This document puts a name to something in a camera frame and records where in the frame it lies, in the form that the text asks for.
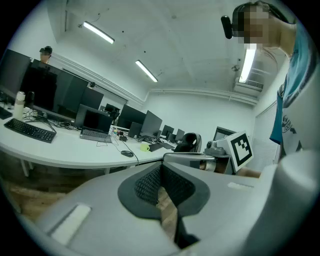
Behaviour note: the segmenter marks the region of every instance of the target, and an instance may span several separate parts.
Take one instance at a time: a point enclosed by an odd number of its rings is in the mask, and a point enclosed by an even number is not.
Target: wooden floor
[[[49,206],[86,181],[104,175],[99,169],[66,169],[34,164],[29,177],[25,177],[20,160],[0,151],[0,177],[4,188],[21,208],[21,214],[35,221]],[[118,172],[123,167],[111,169]],[[177,225],[177,208],[166,190],[158,191],[157,208],[161,210],[161,225],[174,239]]]

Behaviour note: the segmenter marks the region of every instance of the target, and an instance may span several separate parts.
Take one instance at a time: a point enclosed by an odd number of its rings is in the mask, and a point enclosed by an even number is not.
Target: black mesh pad
[[[135,194],[152,205],[156,205],[158,200],[158,190],[161,185],[160,169],[161,166],[139,178],[134,186]]]
[[[197,214],[210,197],[206,183],[166,162],[157,162],[124,180],[118,197],[135,216],[161,220],[156,208],[160,186],[165,188],[181,217]]]

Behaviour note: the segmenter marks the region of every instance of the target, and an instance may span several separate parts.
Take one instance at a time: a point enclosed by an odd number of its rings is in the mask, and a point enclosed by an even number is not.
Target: white desk
[[[97,146],[96,141],[81,139],[79,138],[80,132],[75,129],[67,130],[53,126],[57,134],[52,143],[46,143],[4,127],[4,123],[11,118],[0,119],[0,150],[21,159],[26,176],[28,173],[26,173],[23,160],[61,168],[105,169],[106,173],[109,173],[110,168],[113,167],[130,167],[138,164],[135,156],[127,157],[119,152],[127,151],[128,148],[122,141],[116,140],[114,137],[112,137],[112,142],[119,144],[117,146],[119,151],[111,143],[98,142],[100,146]],[[51,131],[43,123],[35,122],[30,124]],[[172,152],[171,149],[163,147],[154,152],[141,151],[141,143],[131,138],[128,138],[125,143],[135,153],[139,159],[139,164],[161,160],[165,153]]]

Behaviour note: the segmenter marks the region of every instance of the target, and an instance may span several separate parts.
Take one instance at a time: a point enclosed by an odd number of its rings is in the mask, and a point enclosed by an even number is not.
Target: fluorescent light
[[[146,68],[145,65],[142,64],[142,62],[140,60],[137,60],[135,62],[135,64],[137,64],[154,82],[158,82],[158,80],[155,78],[155,76],[153,74],[151,74],[151,72]]]
[[[239,79],[240,83],[245,83],[247,81],[249,72],[252,67],[252,63],[254,62],[255,54],[256,54],[256,49],[246,49],[244,64],[243,64],[241,76]]]
[[[102,32],[99,28],[95,27],[94,25],[91,25],[87,21],[85,21],[83,23],[83,26],[86,27],[87,29],[91,30],[92,32],[96,33],[97,35],[99,35],[103,39],[107,40],[110,44],[114,43],[115,40],[112,37],[110,37],[106,33]]]

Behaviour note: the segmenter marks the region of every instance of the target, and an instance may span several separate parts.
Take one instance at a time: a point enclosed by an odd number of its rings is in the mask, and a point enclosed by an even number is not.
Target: desk
[[[57,134],[52,143],[45,143],[15,131],[12,131],[4,124],[11,118],[0,119],[0,150],[21,159],[24,174],[26,173],[24,161],[38,163],[41,165],[71,168],[71,169],[105,169],[108,174],[110,168],[119,166],[135,166],[137,159],[122,155],[119,151],[128,150],[122,141],[112,137],[112,143],[119,144],[116,147],[111,143],[101,143],[79,138],[80,131],[67,130],[65,128],[54,127]],[[51,129],[43,123],[30,123],[33,126]],[[125,142],[139,159],[139,164],[161,160],[165,153],[172,152],[170,149],[160,148],[154,152],[144,152],[140,150],[140,142],[128,138]]]

